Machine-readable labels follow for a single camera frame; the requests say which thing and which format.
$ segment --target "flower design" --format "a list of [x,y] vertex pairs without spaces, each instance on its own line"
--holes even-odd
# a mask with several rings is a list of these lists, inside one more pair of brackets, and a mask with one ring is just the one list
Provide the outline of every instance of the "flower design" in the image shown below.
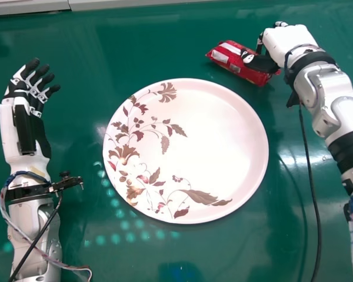
[[115,156],[119,159],[122,165],[126,165],[128,163],[128,159],[132,156],[140,156],[138,152],[136,152],[136,148],[130,148],[127,144],[123,145],[123,148],[117,146],[115,150],[108,151],[108,157],[111,159],[112,156]]
[[219,200],[218,197],[209,193],[192,190],[191,184],[187,179],[175,175],[172,176],[172,180],[183,185],[183,189],[180,185],[178,185],[178,189],[168,189],[165,185],[166,181],[160,177],[160,167],[151,173],[145,163],[127,166],[130,158],[134,156],[140,157],[136,148],[129,145],[130,142],[140,142],[148,132],[153,133],[161,140],[162,154],[167,152],[173,133],[187,137],[183,128],[172,122],[171,119],[162,120],[151,116],[151,121],[146,122],[144,121],[146,120],[145,118],[143,120],[136,115],[136,113],[141,116],[146,114],[147,105],[142,104],[140,101],[146,95],[160,96],[159,102],[161,103],[168,103],[177,97],[177,90],[172,83],[162,83],[161,87],[162,89],[158,91],[151,92],[148,90],[148,93],[140,97],[131,96],[129,98],[131,101],[130,106],[122,108],[124,115],[127,117],[126,123],[119,121],[111,123],[111,126],[117,130],[117,134],[115,135],[115,140],[109,136],[109,140],[115,144],[115,149],[108,151],[108,157],[110,158],[108,163],[114,171],[118,171],[116,175],[120,185],[125,185],[126,187],[127,202],[132,206],[136,206],[139,200],[146,200],[148,202],[148,210],[156,214],[168,213],[171,219],[188,214],[190,205],[188,205],[187,201],[190,200],[206,206],[224,206],[230,203],[231,200]]

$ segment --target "red wrapper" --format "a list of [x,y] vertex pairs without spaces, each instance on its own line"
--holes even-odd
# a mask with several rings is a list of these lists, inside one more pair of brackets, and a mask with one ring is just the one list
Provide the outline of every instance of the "red wrapper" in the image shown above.
[[241,50],[243,49],[246,49],[250,54],[257,55],[255,51],[232,40],[227,40],[220,42],[219,45],[210,50],[206,56],[240,78],[244,78],[258,86],[266,85],[272,77],[272,74],[247,68],[241,57]]

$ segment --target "silver robotic arm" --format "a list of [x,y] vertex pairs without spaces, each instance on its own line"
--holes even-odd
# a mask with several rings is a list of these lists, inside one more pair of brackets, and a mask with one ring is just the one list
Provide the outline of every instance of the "silver robotic arm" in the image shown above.
[[315,133],[325,139],[349,195],[345,207],[353,263],[353,87],[348,75],[321,49],[304,25],[276,22],[260,35],[258,48],[284,68],[292,95],[288,107],[302,103]]
[[[54,75],[50,73],[44,76],[49,66],[35,70],[38,65],[38,59],[31,60],[9,81],[0,104],[0,131],[5,160],[11,166],[11,174],[17,171],[34,172],[51,181],[46,168],[51,158],[51,148],[45,136],[41,115],[44,103],[60,86],[44,90]],[[31,189],[41,184],[39,180],[20,175],[8,187],[8,195],[12,195],[9,203],[11,219],[31,239],[36,237],[51,214],[54,207],[52,197],[22,197],[24,195],[11,192],[18,192],[16,189],[23,187]],[[61,260],[59,225],[59,216],[56,215],[37,247]],[[12,227],[8,227],[8,238],[14,247],[13,272],[29,244]],[[16,281],[35,282],[42,279],[40,277],[43,277],[43,281],[59,281],[60,269],[32,251],[16,275]]]
[[[61,262],[60,219],[56,212],[62,198],[54,209],[51,194],[78,184],[82,187],[82,179],[63,172],[60,182],[51,183],[47,172],[51,147],[41,116],[44,104],[60,86],[46,87],[54,75],[46,75],[48,65],[36,69],[38,65],[39,60],[33,59],[13,75],[0,104],[2,147],[11,167],[0,196],[1,213],[8,223],[8,238],[14,247],[9,282],[59,282],[61,268],[90,281],[89,267]],[[8,203],[9,214],[4,201]],[[89,277],[78,271],[87,271]]]

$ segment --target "green surface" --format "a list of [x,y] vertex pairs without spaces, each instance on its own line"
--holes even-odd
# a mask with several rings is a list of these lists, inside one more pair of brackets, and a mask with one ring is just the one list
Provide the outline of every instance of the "green surface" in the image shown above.
[[[282,76],[257,88],[211,64],[205,53],[224,39],[255,47],[276,20],[306,24],[353,81],[353,1],[183,4],[0,18],[0,101],[6,83],[37,56],[50,63],[62,90],[44,121],[54,180],[69,169],[85,190],[65,193],[60,209],[64,262],[88,264],[95,281],[309,281],[317,228],[298,109],[287,109]],[[197,226],[163,224],[133,212],[102,171],[105,127],[136,90],[191,77],[224,85],[259,114],[269,138],[269,164],[258,191],[235,213]],[[353,281],[347,195],[323,140],[305,113],[322,219],[317,281]],[[0,187],[9,173],[0,141]],[[12,249],[0,216],[0,281]],[[62,281],[76,281],[64,271]]]

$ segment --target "white plate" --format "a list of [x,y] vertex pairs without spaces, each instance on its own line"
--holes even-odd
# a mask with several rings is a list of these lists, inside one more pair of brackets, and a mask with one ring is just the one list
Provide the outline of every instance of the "white plate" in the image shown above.
[[255,193],[267,169],[268,140],[236,93],[205,80],[171,79],[119,107],[103,156],[129,204],[158,220],[193,224],[225,216]]

